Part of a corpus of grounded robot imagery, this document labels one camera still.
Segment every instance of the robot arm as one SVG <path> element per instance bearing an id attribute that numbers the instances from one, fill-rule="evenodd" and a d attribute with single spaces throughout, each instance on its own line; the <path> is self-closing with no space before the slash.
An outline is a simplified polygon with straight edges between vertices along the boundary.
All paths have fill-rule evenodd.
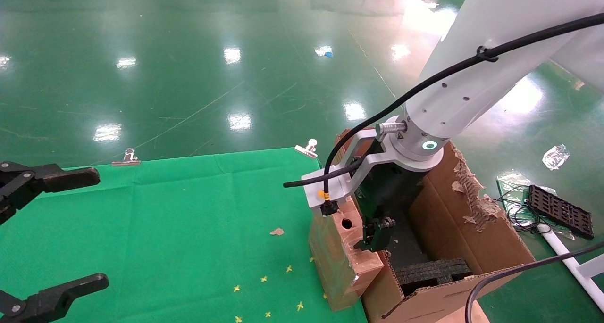
<path id="1" fill-rule="evenodd" d="M 414 98 L 405 102 L 400 115 L 378 124 L 375 130 L 354 134 L 343 160 L 328 170 L 338 171 L 362 159 L 360 166 L 354 173 L 329 179 L 328 192 L 324 192 L 324 183 L 305 185 L 309 207 L 330 215 L 338 210 L 338 203 L 355 193 L 365 232 L 356 247 L 384 250 L 395 225 L 387 214 L 404 211 L 412 203 L 421 178 L 440 162 L 442 148 L 451 137 L 573 37 L 581 36 L 576 30 L 604 23 L 604 14 L 592 16 L 602 10 L 604 0 L 466 0 L 421 72 L 422 83 L 386 110 L 391 112 Z M 531 33 L 544 25 L 552 27 Z M 382 116 L 371 117 L 355 129 Z M 369 150 L 358 156 L 366 141 L 371 141 Z M 302 179 L 320 177 L 324 172 L 315 171 Z"/>

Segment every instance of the metal clamp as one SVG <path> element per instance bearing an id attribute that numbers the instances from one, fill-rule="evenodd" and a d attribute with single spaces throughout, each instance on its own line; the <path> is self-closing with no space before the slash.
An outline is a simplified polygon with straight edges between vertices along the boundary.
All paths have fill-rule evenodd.
<path id="1" fill-rule="evenodd" d="M 140 164 L 140 160 L 134 155 L 134 149 L 129 147 L 124 152 L 124 160 L 121 162 L 112 162 L 111 166 L 139 166 Z"/>
<path id="2" fill-rule="evenodd" d="M 300 153 L 302 153 L 305 156 L 311 157 L 313 159 L 317 159 L 317 154 L 315 153 L 315 151 L 317 151 L 317 140 L 308 140 L 308 145 L 306 145 L 306 147 L 302 147 L 300 145 L 296 145 L 294 147 L 294 149 Z"/>

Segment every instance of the torn cardboard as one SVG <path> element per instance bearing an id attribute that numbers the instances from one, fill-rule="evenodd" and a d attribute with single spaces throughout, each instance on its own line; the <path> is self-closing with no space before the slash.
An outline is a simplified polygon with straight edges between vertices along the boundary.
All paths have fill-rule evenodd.
<path id="1" fill-rule="evenodd" d="M 349 144 L 336 157 L 342 157 Z M 358 154 L 362 155 L 368 146 L 369 143 Z M 456 190 L 455 182 L 461 188 Z M 444 147 L 442 161 L 423 178 L 423 185 L 408 213 L 417 239 L 432 259 L 464 258 L 474 276 L 442 286 L 423 287 L 405 297 L 388 262 L 388 251 L 381 251 L 378 254 L 384 268 L 362 295 L 371 323 L 433 323 L 462 308 L 481 279 L 535 261 L 503 210 L 490 198 L 479 196 L 483 186 L 453 143 Z M 517 275 L 490 283 L 479 295 Z"/>

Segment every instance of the green cloth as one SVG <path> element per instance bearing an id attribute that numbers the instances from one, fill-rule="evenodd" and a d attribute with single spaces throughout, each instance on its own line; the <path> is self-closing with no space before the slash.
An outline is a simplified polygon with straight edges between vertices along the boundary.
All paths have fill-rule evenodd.
<path id="1" fill-rule="evenodd" d="M 106 273 L 63 323 L 366 323 L 360 302 L 330 310 L 304 191 L 281 185 L 317 168 L 293 149 L 99 166 L 99 185 L 42 194 L 0 227 L 0 289 Z"/>

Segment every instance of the cable clip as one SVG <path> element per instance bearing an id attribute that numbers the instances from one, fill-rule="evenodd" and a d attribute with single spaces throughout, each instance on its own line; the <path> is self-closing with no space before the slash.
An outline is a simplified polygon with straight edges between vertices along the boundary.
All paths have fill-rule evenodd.
<path id="1" fill-rule="evenodd" d="M 488 50 L 488 48 L 480 45 L 477 49 L 476 49 L 476 56 L 480 59 L 482 59 L 483 61 L 489 61 L 489 63 L 494 63 L 497 60 L 499 60 L 499 57 L 488 57 L 485 54 L 485 51 Z"/>

